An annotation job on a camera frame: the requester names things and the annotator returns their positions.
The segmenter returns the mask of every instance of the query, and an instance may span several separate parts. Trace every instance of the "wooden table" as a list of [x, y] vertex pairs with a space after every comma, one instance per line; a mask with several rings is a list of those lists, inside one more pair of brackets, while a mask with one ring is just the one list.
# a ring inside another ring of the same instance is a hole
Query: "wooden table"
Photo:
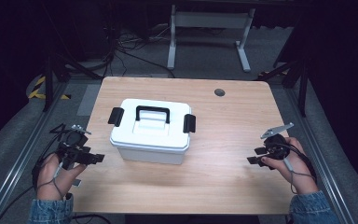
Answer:
[[[222, 89], [226, 95], [214, 94]], [[197, 131], [181, 165], [124, 161], [109, 141], [108, 118], [127, 98], [183, 102]], [[282, 118], [265, 82], [106, 77], [86, 146], [104, 154], [72, 188], [76, 212], [125, 214], [287, 214], [293, 194], [278, 171], [251, 165], [260, 135]]]

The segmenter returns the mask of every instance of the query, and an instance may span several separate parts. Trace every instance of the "jeans jacket sleeve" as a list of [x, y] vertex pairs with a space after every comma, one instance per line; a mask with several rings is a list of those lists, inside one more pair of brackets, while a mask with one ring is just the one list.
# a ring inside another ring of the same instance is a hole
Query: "jeans jacket sleeve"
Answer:
[[339, 224], [322, 191], [293, 197], [290, 203], [290, 215], [295, 224]]
[[65, 201], [33, 200], [28, 224], [69, 224], [74, 197], [67, 194]]

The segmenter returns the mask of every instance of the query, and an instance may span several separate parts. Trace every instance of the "plastic storage box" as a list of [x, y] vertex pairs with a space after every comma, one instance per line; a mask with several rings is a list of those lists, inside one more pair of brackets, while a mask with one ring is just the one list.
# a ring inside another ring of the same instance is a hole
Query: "plastic storage box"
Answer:
[[125, 160], [181, 164], [196, 131], [187, 104], [126, 99], [112, 110], [110, 141]]

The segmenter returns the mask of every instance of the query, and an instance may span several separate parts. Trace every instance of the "hand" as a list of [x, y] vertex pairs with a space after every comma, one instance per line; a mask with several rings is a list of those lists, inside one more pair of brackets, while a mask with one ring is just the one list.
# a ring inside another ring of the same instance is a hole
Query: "hand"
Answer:
[[[285, 139], [288, 144], [295, 146], [299, 151], [304, 153], [304, 149], [297, 139], [293, 137], [288, 137]], [[292, 164], [293, 170], [297, 174], [291, 173], [283, 161], [274, 160], [268, 157], [263, 157], [261, 161], [266, 165], [277, 169], [289, 183], [293, 184], [298, 194], [308, 194], [319, 190], [315, 181], [310, 175], [310, 170], [308, 169], [307, 165], [298, 157], [295, 152], [290, 151], [290, 154], [286, 159], [289, 160], [289, 162]]]
[[78, 164], [71, 170], [61, 169], [59, 174], [54, 178], [54, 175], [59, 167], [59, 158], [54, 153], [49, 155], [39, 172], [37, 179], [37, 199], [58, 201], [62, 200], [63, 196], [68, 193], [72, 187], [72, 183], [78, 175], [85, 169], [86, 165]]

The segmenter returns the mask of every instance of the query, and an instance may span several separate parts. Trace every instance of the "person's left hand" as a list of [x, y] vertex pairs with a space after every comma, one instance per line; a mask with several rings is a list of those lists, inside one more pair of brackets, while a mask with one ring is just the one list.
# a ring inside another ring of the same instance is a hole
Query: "person's left hand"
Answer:
[[65, 170], [62, 168], [54, 179], [54, 175], [58, 167], [59, 158], [57, 154], [51, 154], [45, 159], [37, 179], [38, 200], [62, 200], [72, 187], [72, 183], [76, 177], [80, 175], [87, 166], [84, 164], [78, 164], [78, 166], [71, 170]]

